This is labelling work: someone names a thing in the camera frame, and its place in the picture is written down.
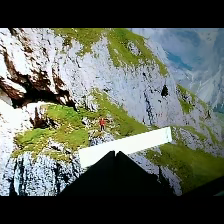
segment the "white bar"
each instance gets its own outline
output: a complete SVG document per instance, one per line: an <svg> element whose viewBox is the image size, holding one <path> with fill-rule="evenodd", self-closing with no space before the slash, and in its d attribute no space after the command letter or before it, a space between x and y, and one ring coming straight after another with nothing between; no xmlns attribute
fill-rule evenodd
<svg viewBox="0 0 224 224"><path fill-rule="evenodd" d="M170 127L166 127L80 149L79 157L81 167L85 168L95 164L110 151L115 151L115 153L121 151L127 155L171 141L171 129Z"/></svg>

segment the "red object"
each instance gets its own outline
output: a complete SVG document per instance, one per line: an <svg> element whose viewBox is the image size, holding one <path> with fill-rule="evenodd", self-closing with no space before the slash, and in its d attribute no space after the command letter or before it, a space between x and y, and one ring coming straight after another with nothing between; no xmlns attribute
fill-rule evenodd
<svg viewBox="0 0 224 224"><path fill-rule="evenodd" d="M100 125L105 125L105 120L103 118L100 119Z"/></svg>

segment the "person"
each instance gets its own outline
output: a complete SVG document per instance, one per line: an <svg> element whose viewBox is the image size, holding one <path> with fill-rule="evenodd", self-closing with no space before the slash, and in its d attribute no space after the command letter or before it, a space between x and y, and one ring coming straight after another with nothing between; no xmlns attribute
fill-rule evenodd
<svg viewBox="0 0 224 224"><path fill-rule="evenodd" d="M100 118L100 130L105 131L105 120L103 118Z"/></svg>

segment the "white strip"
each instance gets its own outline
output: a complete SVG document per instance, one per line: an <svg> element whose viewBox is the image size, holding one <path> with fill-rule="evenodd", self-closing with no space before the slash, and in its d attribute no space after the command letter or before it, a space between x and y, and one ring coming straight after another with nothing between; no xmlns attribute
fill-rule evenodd
<svg viewBox="0 0 224 224"><path fill-rule="evenodd" d="M166 127L155 131L150 131L143 134L80 149L79 157L81 167L85 168L95 164L110 151L115 151L115 153L121 151L127 155L171 141L171 129L170 127Z"/></svg>

